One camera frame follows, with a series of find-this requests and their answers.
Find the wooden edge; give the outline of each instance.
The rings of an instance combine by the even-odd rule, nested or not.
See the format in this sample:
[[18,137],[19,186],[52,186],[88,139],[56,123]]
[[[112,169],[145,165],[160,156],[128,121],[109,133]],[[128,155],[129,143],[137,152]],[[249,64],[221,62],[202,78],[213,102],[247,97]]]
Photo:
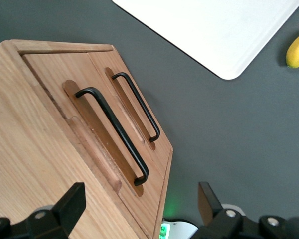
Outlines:
[[221,211],[223,207],[211,189],[209,183],[198,183],[198,210],[205,226],[213,220],[214,215]]
[[167,193],[167,186],[168,186],[168,180],[169,180],[169,172],[170,172],[170,167],[171,167],[172,155],[173,155],[173,149],[171,148],[170,152],[169,152],[169,157],[168,157],[168,163],[167,163],[167,168],[166,168],[164,184],[163,184],[163,188],[162,188],[161,195],[160,195],[160,201],[159,201],[159,206],[158,206],[158,212],[157,212],[157,217],[156,217],[156,225],[155,225],[155,229],[154,229],[153,239],[159,238],[159,234],[160,234],[160,225],[161,225],[162,219],[163,219],[164,205],[165,205],[165,200],[166,200],[166,193]]
[[85,44],[17,39],[10,40],[9,42],[15,46],[20,55],[44,53],[84,53],[114,50],[114,47],[110,44]]

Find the wooden panel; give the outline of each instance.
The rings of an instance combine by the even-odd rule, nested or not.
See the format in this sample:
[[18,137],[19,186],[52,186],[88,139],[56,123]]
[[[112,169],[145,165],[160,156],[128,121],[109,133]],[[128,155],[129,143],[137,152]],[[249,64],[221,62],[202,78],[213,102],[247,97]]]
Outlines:
[[[110,91],[109,87],[113,86],[102,80],[86,54],[24,55],[24,59],[32,68],[47,93],[56,102],[57,107],[62,111],[63,116],[66,119],[70,119],[74,116],[80,117],[62,89],[62,84],[66,80],[71,79],[77,82],[81,89],[90,86],[98,88],[108,101],[117,118],[120,121],[122,119],[124,120],[121,122],[122,126],[125,129],[126,126],[131,127],[130,123],[126,121],[126,118],[122,117],[124,114],[119,107],[117,98],[110,94],[113,89]],[[118,145],[120,151],[125,156],[136,175],[141,176],[137,165],[129,155],[129,152],[117,136],[113,127],[110,125],[108,119],[105,115],[101,114],[102,110],[99,105],[94,99],[89,99],[88,97],[87,99],[95,112],[98,113],[100,121],[106,129],[108,129],[111,137],[115,139],[115,143]],[[132,135],[135,137],[134,131],[132,133],[127,129],[126,131],[129,136]],[[132,137],[131,140],[138,150],[143,148],[141,147],[142,144],[139,140],[133,140]],[[163,178],[160,176],[155,164],[151,160],[149,153],[146,150],[139,150],[139,152],[149,168],[149,179],[144,184],[144,194],[141,197],[138,197],[130,190],[127,183],[123,183],[122,188],[119,191],[119,196],[130,210],[133,217],[143,228],[146,235],[149,238],[152,238],[154,227],[156,225],[156,216],[160,202]]]
[[54,120],[58,124],[58,126],[61,128],[61,130],[64,132],[66,137],[70,140],[74,148],[78,151],[80,156],[84,159],[85,163],[88,165],[90,170],[93,172],[94,175],[98,176],[98,181],[102,185],[102,187],[105,189],[106,193],[110,196],[112,202],[119,207],[120,213],[124,216],[126,221],[129,223],[131,228],[133,228],[134,232],[138,236],[138,238],[146,238],[144,232],[139,227],[135,219],[130,214],[129,210],[125,207],[125,205],[122,203],[122,200],[117,195],[117,193],[113,190],[113,186],[109,184],[109,180],[103,177],[102,172],[99,170],[99,168],[95,164],[94,155],[89,155],[87,150],[82,146],[82,142],[79,140],[79,136],[77,136],[72,129],[70,128],[70,124],[73,123],[73,119],[66,119],[64,120],[64,117],[61,115],[60,111],[57,109],[56,105],[51,101],[48,94],[45,92],[45,90],[41,87],[37,79],[34,77],[32,72],[27,67],[26,63],[21,59],[20,55],[15,52],[15,48],[9,41],[5,41],[3,44],[0,45],[1,48],[6,49],[6,51],[3,54],[9,54],[15,64],[17,65],[18,69],[20,70],[20,75],[22,75],[22,79],[27,81],[28,84],[31,86],[33,91],[36,93],[36,95],[39,97],[45,108],[49,111],[49,113],[53,116]]
[[[124,177],[126,178],[129,186],[132,188],[132,190],[135,191],[135,193],[138,196],[141,196],[144,192],[143,186],[135,186],[134,180],[136,179],[136,174],[134,173],[133,169],[130,167],[130,165],[125,160],[124,156],[120,152],[119,148],[107,132],[106,128],[100,121],[98,115],[95,113],[93,108],[90,106],[89,102],[86,100],[85,96],[80,97],[79,99],[75,97],[75,93],[80,91],[81,89],[78,87],[78,85],[71,80],[67,80],[63,83],[63,89],[67,93],[69,99],[77,109],[77,111],[80,113],[86,124],[89,126],[88,129],[84,129],[84,131],[92,131],[93,134],[97,137],[99,141],[103,143],[103,147],[105,147],[108,151],[108,153],[111,155],[117,166],[120,168],[121,172],[123,173]],[[84,140],[89,139],[90,137],[87,135],[88,133],[81,133],[84,134]],[[107,169],[102,170],[103,174],[109,174]],[[120,188],[118,188],[117,183],[115,184],[115,188],[117,189],[116,192],[118,193]]]
[[98,52],[113,51],[113,46],[108,44],[82,44],[70,42],[52,41],[30,41],[30,40],[10,40],[16,47],[20,55],[38,53],[78,53],[78,52]]
[[137,238],[99,181],[24,80],[21,58],[0,45],[0,217],[17,223],[85,182],[87,208],[71,238]]
[[[140,89],[137,87],[137,84],[135,83],[135,80],[129,73],[127,67],[125,66],[123,60],[121,59],[119,53],[114,50],[111,52],[93,52],[93,53],[88,53],[89,57],[91,58],[92,62],[94,63],[96,69],[98,70],[99,74],[103,77],[104,82],[111,82],[112,79],[109,76],[109,71],[107,68],[110,68],[114,74],[119,73],[119,72],[125,72],[127,73],[131,80],[134,82],[136,88],[138,89],[139,93],[142,96],[142,93]],[[146,132],[149,132],[151,136],[155,135],[155,131],[150,124],[149,120],[147,119],[145,113],[143,112],[140,104],[138,103],[137,99],[135,98],[133,92],[131,91],[130,87],[126,83],[124,79],[121,79],[119,77],[116,79],[115,85],[117,86],[116,89],[110,88],[112,91],[113,95],[117,95],[121,99],[124,100],[126,110],[130,113],[130,117],[128,114],[125,114],[125,117],[127,118],[128,122],[132,125],[133,129],[138,128],[139,131],[143,132],[143,137],[147,138]],[[124,94],[122,94],[122,91],[120,90],[123,89],[125,92],[126,97],[130,101],[129,103],[124,97]],[[131,107],[129,104],[132,104],[133,108],[135,110],[131,111]],[[153,118],[157,122],[157,119],[153,115],[152,111],[150,110],[148,104],[146,103],[149,111],[151,112]],[[143,129],[142,124],[139,123],[138,120],[135,120],[137,118],[141,119],[142,124],[144,124],[146,130]],[[160,128],[160,137],[158,140],[155,141],[155,148],[151,147],[148,143],[144,144],[144,148],[147,149],[147,151],[150,154],[150,157],[152,160],[154,160],[157,168],[159,169],[159,172],[163,177],[165,177],[166,174],[166,168],[169,160],[169,152],[172,150],[172,146],[169,143],[164,131],[161,129],[159,123],[157,122],[158,127]]]
[[[78,117],[72,117],[70,119],[67,119],[66,121],[68,122],[69,126],[76,134],[76,136],[79,138],[80,143],[84,146],[88,154],[93,159],[99,158],[99,155],[103,153],[100,150],[102,146],[98,144],[98,142],[95,140],[95,138],[90,132],[90,129],[87,126],[85,126]],[[121,189],[122,182],[118,177],[116,169],[102,160],[94,160],[93,162],[100,169],[100,171],[105,176],[113,190],[116,193],[118,193]]]

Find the light wood surface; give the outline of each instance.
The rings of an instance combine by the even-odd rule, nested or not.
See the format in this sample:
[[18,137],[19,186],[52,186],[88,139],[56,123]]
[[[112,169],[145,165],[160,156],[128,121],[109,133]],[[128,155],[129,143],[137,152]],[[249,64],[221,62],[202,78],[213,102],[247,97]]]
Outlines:
[[[123,116],[124,114],[122,113],[122,110],[118,107],[116,98],[113,97],[112,94],[109,94],[109,87],[113,86],[110,83],[105,83],[103,79],[99,77],[98,72],[87,54],[39,54],[24,55],[23,57],[66,119],[70,119],[73,116],[80,117],[75,107],[69,103],[68,96],[62,88],[64,81],[72,79],[77,82],[81,89],[89,86],[96,86],[102,92],[119,120],[122,120],[123,127],[125,129],[126,127],[131,128],[130,123],[126,121],[126,118]],[[102,112],[93,98],[88,99],[88,101],[95,112]],[[100,114],[99,117],[111,137],[115,139],[115,144],[119,146],[120,151],[128,160],[133,171],[137,176],[141,176],[137,165],[113,127],[110,125],[106,116]],[[133,130],[126,129],[126,131],[127,133],[130,132],[129,136],[132,135],[135,137],[135,134],[132,134],[132,132],[134,132]],[[132,216],[139,223],[140,227],[144,230],[145,234],[152,238],[154,228],[157,226],[156,217],[163,186],[163,177],[159,174],[148,151],[141,150],[144,144],[141,144],[139,140],[133,140],[133,143],[135,143],[137,149],[140,149],[139,153],[148,164],[150,176],[148,181],[144,184],[144,194],[141,197],[135,195],[128,184],[123,183],[125,180],[123,178],[119,196],[131,212]]]
[[[137,88],[138,92],[142,96],[142,91],[139,89],[137,86],[133,76],[129,72],[128,68],[124,64],[122,58],[120,57],[119,53],[117,50],[114,48],[113,51],[111,52],[92,52],[88,53],[89,57],[91,58],[92,62],[94,63],[96,69],[98,70],[99,74],[101,77],[103,77],[104,82],[109,82],[109,76],[108,71],[106,70],[107,68],[110,68],[114,74],[119,73],[119,72],[125,72],[127,73],[132,82],[134,83],[135,87]],[[136,100],[133,92],[131,91],[130,87],[128,86],[127,82],[122,79],[117,79],[116,82],[116,89],[122,88],[123,91],[125,92],[125,95],[127,96],[128,100],[132,104],[133,108],[135,109],[133,113],[130,112],[130,114],[133,116],[135,115],[135,112],[137,115],[140,117],[142,123],[144,124],[146,130],[140,129],[140,131],[145,132],[144,135],[146,134],[146,131],[151,135],[155,135],[155,131],[148,120],[147,116],[145,115],[143,109],[141,108],[139,102]],[[112,92],[113,95],[119,95],[117,90],[114,87],[110,88],[109,90]],[[161,129],[158,120],[155,118],[155,115],[151,111],[149,105],[146,102],[146,99],[142,96],[146,106],[148,107],[150,113],[152,114],[154,120],[157,122],[158,127],[160,128],[160,137],[158,140],[156,140],[155,143],[155,150],[153,150],[149,144],[145,144],[144,148],[147,149],[150,158],[155,161],[155,164],[161,174],[162,177],[165,177],[166,173],[166,168],[167,168],[167,163],[169,160],[169,152],[172,150],[172,146],[169,143],[164,131]],[[135,120],[130,120],[128,119],[128,123],[131,128],[140,128],[140,124],[135,124]]]
[[149,134],[149,131],[146,129],[143,121],[141,120],[141,118],[137,114],[135,108],[133,107],[133,105],[132,105],[131,101],[129,100],[128,96],[126,95],[124,89],[119,84],[119,80],[124,81],[124,79],[121,79],[121,77],[118,77],[117,79],[113,80],[112,76],[114,76],[114,73],[108,67],[105,68],[104,71],[105,71],[106,76],[108,77],[108,81],[110,83],[112,83],[113,87],[117,91],[118,96],[120,97],[120,99],[122,100],[124,105],[126,106],[126,108],[127,108],[126,112],[129,112],[128,117],[131,120],[131,124],[136,124],[137,125],[137,127],[140,129],[140,132],[142,133],[144,141],[150,146],[151,150],[155,150],[155,143],[150,142],[151,135]]
[[[26,63],[20,57],[24,54]],[[16,221],[10,217],[12,223],[23,220],[34,209],[54,204],[72,182],[81,180],[86,183],[88,206],[71,238],[158,237],[172,147],[162,130],[155,144],[147,142],[147,136],[154,134],[147,117],[126,83],[109,82],[106,67],[115,73],[128,73],[112,45],[27,40],[0,44],[0,158],[4,157],[0,162],[0,216],[10,217],[5,212],[12,211],[13,217],[16,215]],[[144,184],[143,194],[135,193],[103,143],[86,131],[88,125],[75,107],[63,105],[63,100],[69,99],[62,83],[69,79],[78,81],[80,88],[95,84],[110,99],[112,110],[149,166],[150,180]],[[95,100],[87,100],[95,112],[101,111]],[[135,174],[141,176],[106,117],[100,116],[100,122]],[[7,195],[9,198],[15,195],[16,202],[7,199]]]
[[113,51],[108,44],[83,44],[71,42],[10,40],[20,55],[42,53],[79,53]]
[[[106,150],[106,154],[109,154],[112,159],[115,161],[119,169],[121,170],[122,174],[126,178],[127,182],[129,183],[129,186],[135,191],[135,193],[138,196],[141,196],[144,192],[143,186],[135,186],[134,180],[136,179],[136,174],[134,173],[133,169],[130,167],[130,165],[127,163],[126,159],[120,152],[119,148],[107,132],[106,128],[100,121],[98,115],[95,113],[95,111],[92,109],[92,107],[89,105],[88,101],[86,100],[85,96],[81,96],[80,98],[75,97],[75,93],[77,93],[79,90],[81,90],[78,85],[71,80],[67,80],[63,83],[63,89],[67,93],[69,99],[77,109],[77,111],[80,113],[84,121],[88,124],[89,129],[88,131],[92,131],[92,133],[95,135],[95,137],[100,142],[100,147],[103,150]],[[85,132],[81,132],[80,134],[83,136],[83,134],[87,134],[86,129],[83,129]],[[90,146],[90,144],[87,144],[87,139],[85,137],[82,137],[82,142],[85,144],[85,146],[88,148],[93,148]],[[98,160],[96,161],[97,165],[102,166],[103,164],[110,165],[109,162],[103,162],[102,157],[98,157],[99,152],[96,152],[95,158]],[[106,178],[112,178],[109,174],[113,174],[114,169],[110,169],[110,167],[106,167],[104,170],[102,170],[102,173],[106,175]],[[118,188],[117,183],[114,184],[115,191],[118,193],[120,191],[120,188]]]
[[17,223],[83,181],[87,208],[71,238],[138,238],[24,80],[20,60],[0,45],[0,217]]

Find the gray table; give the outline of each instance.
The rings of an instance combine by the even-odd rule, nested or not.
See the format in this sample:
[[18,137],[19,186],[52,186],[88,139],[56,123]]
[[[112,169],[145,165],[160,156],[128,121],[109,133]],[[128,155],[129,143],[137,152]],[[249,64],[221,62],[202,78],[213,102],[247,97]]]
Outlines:
[[0,0],[0,42],[117,47],[174,147],[164,217],[202,224],[197,186],[253,220],[299,216],[299,69],[285,54],[299,8],[246,71],[221,80],[110,0]]

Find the wood grain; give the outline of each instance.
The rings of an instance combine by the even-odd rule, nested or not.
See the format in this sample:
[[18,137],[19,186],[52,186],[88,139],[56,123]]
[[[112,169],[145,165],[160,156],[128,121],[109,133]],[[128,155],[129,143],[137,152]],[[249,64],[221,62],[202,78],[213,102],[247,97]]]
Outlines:
[[71,238],[138,238],[24,80],[35,79],[21,61],[0,45],[0,217],[17,223],[83,181],[87,208]]
[[82,44],[70,42],[10,40],[20,55],[42,53],[79,53],[113,51],[109,44]]
[[166,200],[166,194],[167,194],[167,186],[168,186],[172,156],[173,156],[173,150],[171,149],[169,152],[169,161],[168,161],[167,168],[166,168],[164,185],[161,190],[159,208],[158,208],[157,217],[156,217],[156,227],[154,230],[153,238],[159,238],[159,234],[160,234],[159,225],[161,225],[161,223],[162,223],[162,218],[163,218],[163,213],[164,213],[164,206],[165,206],[165,200]]
[[[99,77],[98,72],[86,54],[24,55],[24,59],[36,74],[38,80],[41,82],[41,86],[46,89],[50,98],[56,102],[55,105],[62,111],[62,114],[66,119],[70,119],[73,116],[78,116],[81,119],[81,116],[76,112],[75,108],[71,106],[72,104],[66,104],[66,102],[68,102],[67,95],[62,89],[62,83],[68,79],[72,79],[78,83],[80,88],[96,86],[105,96],[117,117],[120,117],[120,120],[125,119],[123,127],[125,128],[127,124],[131,128],[130,123],[126,118],[122,117],[124,114],[118,107],[116,97],[113,97],[113,95],[110,94],[110,92],[115,91],[113,86],[109,82],[104,82],[103,79]],[[101,109],[95,100],[88,99],[88,101],[94,111],[101,112]],[[115,139],[115,143],[120,145],[120,151],[129,161],[129,165],[133,168],[136,174],[138,174],[137,165],[135,165],[125,146],[122,144],[114,129],[110,126],[107,118],[100,115],[100,120],[103,125],[105,125],[111,137]],[[133,130],[130,130],[130,134],[135,137]],[[144,184],[144,194],[141,197],[136,197],[131,193],[128,185],[123,183],[124,180],[122,181],[122,188],[119,191],[119,196],[132,216],[144,230],[144,233],[149,238],[152,238],[154,228],[158,225],[156,217],[163,178],[157,170],[153,159],[150,158],[148,151],[142,149],[143,144],[141,144],[138,139],[137,142],[134,140],[133,143],[135,143],[138,150],[140,149],[140,154],[145,158],[145,161],[148,162],[150,177]]]
[[117,91],[117,94],[119,95],[120,99],[122,100],[125,107],[127,108],[126,111],[129,112],[129,119],[131,121],[131,124],[136,124],[137,125],[137,127],[140,129],[140,132],[143,135],[143,139],[145,140],[145,142],[150,146],[151,150],[155,150],[155,148],[156,148],[155,143],[150,142],[151,135],[149,134],[149,132],[146,129],[143,121],[141,120],[141,118],[137,114],[135,108],[131,104],[128,96],[126,95],[126,93],[124,91],[124,89],[119,84],[119,80],[121,80],[120,77],[119,77],[119,79],[112,80],[112,76],[114,76],[113,71],[108,67],[105,68],[104,71],[105,71],[106,76],[109,79],[109,82],[112,83],[113,87]]
[[113,190],[116,193],[119,193],[122,182],[117,176],[118,172],[113,165],[111,166],[111,164],[107,161],[102,160],[103,157],[98,156],[102,154],[102,151],[100,150],[102,146],[95,140],[93,135],[91,135],[89,128],[84,126],[78,117],[72,117],[66,121],[77,135],[89,155],[93,158],[94,164],[100,169],[109,184],[112,186]]
[[[115,161],[115,163],[119,167],[120,171],[124,175],[124,178],[126,179],[129,186],[140,197],[144,192],[143,186],[139,185],[136,187],[134,185],[134,180],[137,177],[136,174],[134,173],[134,171],[130,167],[130,165],[127,163],[126,159],[120,152],[119,148],[117,147],[117,145],[115,144],[115,142],[113,141],[111,136],[109,135],[108,131],[106,130],[106,128],[104,127],[102,122],[100,121],[100,118],[95,113],[95,111],[92,109],[92,107],[89,105],[89,102],[86,100],[85,96],[81,96],[80,98],[75,97],[75,93],[81,89],[78,87],[78,85],[74,81],[71,81],[71,80],[67,80],[66,82],[63,83],[63,89],[67,93],[69,99],[71,100],[71,102],[73,103],[73,105],[75,106],[77,111],[80,113],[80,115],[82,116],[84,121],[89,126],[89,130],[92,131],[92,133],[95,135],[95,137],[98,139],[98,141],[102,145],[101,146],[99,144],[99,147],[103,148],[104,150],[107,150],[107,154],[109,154],[112,157],[112,159]],[[109,173],[112,173],[111,171],[108,171],[108,170],[102,171],[102,172],[104,172],[103,174],[106,175],[106,178],[109,177],[109,175],[108,175]]]
[[[153,116],[155,122],[157,122],[158,127],[160,128],[160,137],[158,140],[155,141],[155,150],[152,149],[152,147],[149,146],[149,144],[144,145],[144,149],[148,151],[148,154],[150,155],[150,158],[154,161],[155,165],[157,166],[160,174],[162,177],[165,177],[166,174],[166,168],[169,161],[169,152],[172,150],[172,146],[170,142],[168,141],[164,131],[161,129],[161,126],[159,125],[158,120],[155,118],[155,115],[151,111],[148,103],[146,102],[146,99],[142,95],[141,90],[137,86],[136,81],[130,74],[128,68],[124,64],[122,58],[120,57],[119,53],[114,49],[111,52],[92,52],[87,53],[89,57],[91,58],[92,62],[94,63],[94,66],[98,70],[100,76],[103,78],[104,82],[107,84],[111,84],[111,81],[109,79],[109,72],[107,71],[107,68],[110,68],[113,72],[113,74],[119,73],[119,72],[125,72],[130,77],[132,82],[134,83],[135,87],[137,88],[138,92],[142,96],[147,108],[149,109],[151,115]],[[139,102],[136,100],[133,92],[131,91],[130,87],[128,86],[127,82],[124,80],[117,80],[115,82],[116,88],[111,87],[109,90],[113,95],[117,95],[121,100],[123,101],[123,104],[131,104],[133,110],[131,110],[131,107],[127,107],[127,110],[130,112],[130,114],[135,117],[135,114],[138,115],[138,117],[141,119],[142,124],[145,126],[146,129],[140,129],[140,131],[143,132],[145,135],[146,132],[148,132],[150,135],[155,135],[155,131],[148,120],[147,116],[145,115],[143,109],[141,108]],[[124,93],[118,94],[117,89],[122,89]],[[130,120],[129,118],[126,118],[127,124],[125,127],[130,127],[131,131],[135,128],[143,127],[141,123],[137,123],[136,121]]]

